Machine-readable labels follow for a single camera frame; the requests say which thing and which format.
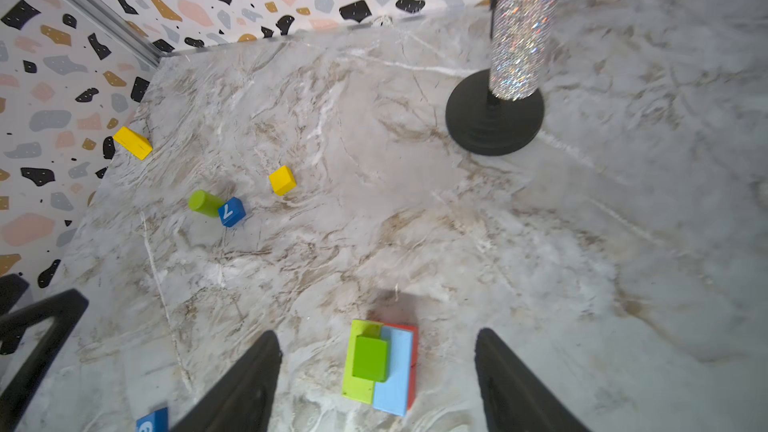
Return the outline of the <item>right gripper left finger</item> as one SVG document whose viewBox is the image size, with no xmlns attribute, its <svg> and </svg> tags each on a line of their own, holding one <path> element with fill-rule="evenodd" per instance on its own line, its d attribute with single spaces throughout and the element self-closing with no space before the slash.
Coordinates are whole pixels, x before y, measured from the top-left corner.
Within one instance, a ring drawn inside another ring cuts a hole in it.
<svg viewBox="0 0 768 432">
<path fill-rule="evenodd" d="M 264 332 L 173 429 L 266 431 L 281 361 L 276 333 Z"/>
</svg>

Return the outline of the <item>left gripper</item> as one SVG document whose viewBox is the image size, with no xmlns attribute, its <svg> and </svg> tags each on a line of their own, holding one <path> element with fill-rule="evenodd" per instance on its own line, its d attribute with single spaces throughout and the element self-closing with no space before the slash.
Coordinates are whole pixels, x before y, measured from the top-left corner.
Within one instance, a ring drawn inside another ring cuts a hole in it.
<svg viewBox="0 0 768 432">
<path fill-rule="evenodd" d="M 88 300 L 70 289 L 11 312 L 29 288 L 17 275 L 1 278 L 1 355 L 13 354 L 27 328 L 47 319 L 52 325 L 1 394 L 1 430 L 14 431 L 43 378 L 88 307 Z"/>
</svg>

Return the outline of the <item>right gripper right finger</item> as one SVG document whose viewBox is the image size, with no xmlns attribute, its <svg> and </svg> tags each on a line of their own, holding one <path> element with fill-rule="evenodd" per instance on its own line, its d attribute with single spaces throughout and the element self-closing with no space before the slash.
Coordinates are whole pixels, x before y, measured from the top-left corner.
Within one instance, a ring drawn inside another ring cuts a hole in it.
<svg viewBox="0 0 768 432">
<path fill-rule="evenodd" d="M 490 328 L 478 333 L 475 367 L 490 431 L 588 432 Z"/>
</svg>

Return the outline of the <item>lime green block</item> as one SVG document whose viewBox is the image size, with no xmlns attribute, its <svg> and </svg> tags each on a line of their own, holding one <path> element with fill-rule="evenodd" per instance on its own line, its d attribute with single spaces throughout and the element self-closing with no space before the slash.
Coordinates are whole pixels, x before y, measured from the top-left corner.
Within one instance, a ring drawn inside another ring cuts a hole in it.
<svg viewBox="0 0 768 432">
<path fill-rule="evenodd" d="M 347 346 L 346 360 L 344 366 L 344 375 L 342 383 L 342 396 L 364 404 L 371 405 L 373 402 L 374 382 L 367 379 L 361 379 L 353 376 L 353 362 L 355 354 L 356 338 L 360 335 L 366 337 L 379 338 L 381 322 L 367 320 L 353 320 L 350 327 L 350 335 Z"/>
</svg>

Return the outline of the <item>light blue block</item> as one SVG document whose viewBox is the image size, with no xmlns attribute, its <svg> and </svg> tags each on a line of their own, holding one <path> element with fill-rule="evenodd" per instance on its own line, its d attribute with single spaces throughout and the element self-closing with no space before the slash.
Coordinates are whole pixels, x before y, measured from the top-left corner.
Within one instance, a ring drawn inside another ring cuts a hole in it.
<svg viewBox="0 0 768 432">
<path fill-rule="evenodd" d="M 400 417 L 406 415 L 412 337 L 409 331 L 382 327 L 380 338 L 389 342 L 388 377 L 374 385 L 374 409 Z"/>
</svg>

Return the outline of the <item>small green cube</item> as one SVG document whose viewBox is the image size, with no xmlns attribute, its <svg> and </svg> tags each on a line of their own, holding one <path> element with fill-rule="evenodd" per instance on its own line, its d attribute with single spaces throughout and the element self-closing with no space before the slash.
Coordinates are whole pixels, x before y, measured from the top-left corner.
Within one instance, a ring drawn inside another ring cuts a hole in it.
<svg viewBox="0 0 768 432">
<path fill-rule="evenodd" d="M 389 342 L 378 337 L 357 336 L 354 343 L 352 376 L 383 383 L 388 377 Z"/>
</svg>

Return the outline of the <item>blue number seven cube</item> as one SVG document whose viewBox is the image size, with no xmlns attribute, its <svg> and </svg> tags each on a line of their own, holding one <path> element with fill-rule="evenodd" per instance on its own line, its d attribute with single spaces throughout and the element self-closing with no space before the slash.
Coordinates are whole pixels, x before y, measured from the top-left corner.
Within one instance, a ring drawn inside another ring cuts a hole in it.
<svg viewBox="0 0 768 432">
<path fill-rule="evenodd" d="M 221 223 L 228 228 L 234 227 L 246 217 L 243 202 L 237 197 L 232 197 L 226 201 L 218 209 L 218 214 Z"/>
</svg>

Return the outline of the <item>small yellow cube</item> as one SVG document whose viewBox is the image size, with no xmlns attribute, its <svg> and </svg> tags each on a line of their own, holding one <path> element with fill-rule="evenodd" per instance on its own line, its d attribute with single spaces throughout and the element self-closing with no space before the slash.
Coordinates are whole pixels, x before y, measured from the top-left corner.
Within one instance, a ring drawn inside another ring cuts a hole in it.
<svg viewBox="0 0 768 432">
<path fill-rule="evenodd" d="M 296 185 L 296 179 L 288 166 L 282 166 L 269 175 L 270 185 L 273 192 L 278 196 L 284 196 Z"/>
</svg>

